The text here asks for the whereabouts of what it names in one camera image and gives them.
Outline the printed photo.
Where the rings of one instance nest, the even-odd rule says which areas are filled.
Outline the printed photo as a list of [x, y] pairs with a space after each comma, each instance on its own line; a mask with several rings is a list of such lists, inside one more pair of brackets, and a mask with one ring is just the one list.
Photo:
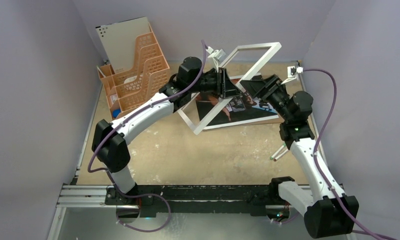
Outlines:
[[[199, 120], [217, 105], [217, 97], [200, 93], [196, 99]], [[274, 124], [283, 120], [275, 109], [258, 98], [252, 98], [248, 93], [236, 96], [206, 125], [204, 130], [248, 124]]]

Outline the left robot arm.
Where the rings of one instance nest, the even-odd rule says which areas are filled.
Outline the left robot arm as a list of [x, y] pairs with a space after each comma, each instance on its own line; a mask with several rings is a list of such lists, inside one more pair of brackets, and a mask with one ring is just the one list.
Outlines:
[[128, 168], [128, 145], [151, 125], [187, 105], [194, 93], [227, 99], [241, 95], [242, 91], [230, 80], [225, 68], [204, 71], [199, 58], [187, 57], [150, 100], [119, 119], [96, 124], [90, 161], [98, 159], [103, 163], [102, 170], [119, 189], [117, 197], [124, 204], [132, 204], [138, 195], [137, 183]]

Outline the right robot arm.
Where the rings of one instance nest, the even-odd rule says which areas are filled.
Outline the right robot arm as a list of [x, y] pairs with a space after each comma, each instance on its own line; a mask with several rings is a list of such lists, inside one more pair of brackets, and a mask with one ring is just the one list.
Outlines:
[[274, 178], [269, 199], [276, 204], [289, 202], [303, 216], [306, 230], [314, 239], [350, 234], [359, 203], [355, 196], [346, 195], [318, 151], [308, 122], [313, 97], [303, 90], [289, 95], [275, 74], [266, 79], [241, 80], [240, 84], [252, 98], [273, 106], [284, 120], [280, 138], [300, 164], [311, 190], [307, 193], [289, 177]]

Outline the white wooden picture frame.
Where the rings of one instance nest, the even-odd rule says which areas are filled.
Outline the white wooden picture frame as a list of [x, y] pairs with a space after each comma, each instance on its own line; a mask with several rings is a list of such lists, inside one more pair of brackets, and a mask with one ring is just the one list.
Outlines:
[[[241, 76], [242, 80], [251, 80], [252, 77], [261, 70], [266, 63], [282, 48], [280, 42], [265, 42], [256, 44], [245, 44], [235, 47], [235, 49], [229, 53], [226, 58], [220, 62], [219, 68], [226, 68], [228, 64], [232, 62], [246, 62], [251, 63], [252, 66], [246, 70], [246, 72]], [[217, 97], [217, 103], [214, 105], [210, 111], [199, 121], [199, 123], [194, 123], [190, 117], [185, 113], [185, 107], [178, 110], [177, 113], [189, 126], [195, 135], [198, 135], [203, 130], [206, 130], [208, 124], [220, 113], [225, 106], [233, 98], [220, 98]]]

